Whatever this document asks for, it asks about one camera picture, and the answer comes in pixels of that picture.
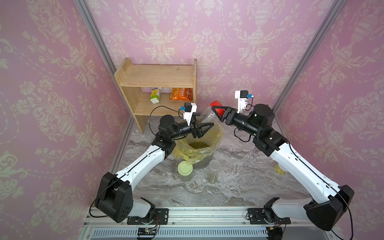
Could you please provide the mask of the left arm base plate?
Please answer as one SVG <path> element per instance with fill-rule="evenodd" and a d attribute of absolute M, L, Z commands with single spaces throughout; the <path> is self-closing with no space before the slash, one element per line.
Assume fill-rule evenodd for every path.
<path fill-rule="evenodd" d="M 128 217 L 127 225 L 167 225 L 169 210 L 167 208 L 155 208 L 150 210 L 149 213 L 141 217 Z"/>

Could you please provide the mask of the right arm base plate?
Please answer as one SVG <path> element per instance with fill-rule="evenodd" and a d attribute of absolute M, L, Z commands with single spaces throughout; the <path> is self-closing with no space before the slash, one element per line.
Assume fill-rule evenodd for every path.
<path fill-rule="evenodd" d="M 245 216 L 251 225 L 289 225 L 290 218 L 278 218 L 273 212 L 263 208 L 248 208 Z"/>

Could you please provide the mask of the red jar lid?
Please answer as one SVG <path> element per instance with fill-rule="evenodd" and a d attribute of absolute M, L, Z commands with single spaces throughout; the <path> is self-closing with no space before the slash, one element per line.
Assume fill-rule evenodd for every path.
<path fill-rule="evenodd" d="M 210 107 L 214 111 L 214 113 L 218 115 L 220 118 L 224 115 L 226 111 L 226 109 L 218 100 L 215 100 L 212 103 L 210 103 Z"/>

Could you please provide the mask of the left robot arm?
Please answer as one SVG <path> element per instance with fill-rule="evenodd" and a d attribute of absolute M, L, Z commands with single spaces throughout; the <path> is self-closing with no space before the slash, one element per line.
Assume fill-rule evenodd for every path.
<path fill-rule="evenodd" d="M 94 201 L 96 208 L 116 223 L 127 218 L 142 218 L 150 223 L 154 219 L 156 206 L 144 198 L 135 199 L 135 187 L 173 152 L 176 140 L 188 135 L 202 138 L 213 126 L 214 123 L 197 123 L 195 117 L 190 122 L 183 120 L 180 123 L 171 115 L 161 117 L 159 131 L 148 149 L 128 167 L 115 174 L 108 172 L 102 177 Z"/>

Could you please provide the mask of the clear plastic jar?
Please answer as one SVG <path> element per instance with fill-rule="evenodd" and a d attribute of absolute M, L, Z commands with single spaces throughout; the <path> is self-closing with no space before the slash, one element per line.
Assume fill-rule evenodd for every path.
<path fill-rule="evenodd" d="M 213 128 L 222 129 L 221 122 L 218 117 L 215 115 L 211 107 L 207 107 L 204 111 L 200 112 L 200 115 L 197 117 L 197 123 L 214 123 Z"/>

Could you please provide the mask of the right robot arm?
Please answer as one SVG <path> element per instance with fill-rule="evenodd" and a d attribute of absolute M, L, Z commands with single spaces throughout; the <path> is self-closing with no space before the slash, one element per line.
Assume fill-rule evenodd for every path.
<path fill-rule="evenodd" d="M 255 146 L 290 173 L 311 195 L 302 200 L 272 198 L 264 206 L 269 222 L 294 218 L 312 222 L 316 227 L 331 231 L 345 212 L 355 194 L 348 185 L 340 186 L 318 171 L 302 157 L 290 142 L 272 127 L 274 112 L 268 105 L 257 104 L 249 115 L 231 107 L 213 106 L 219 120 L 235 126 L 253 138 Z"/>

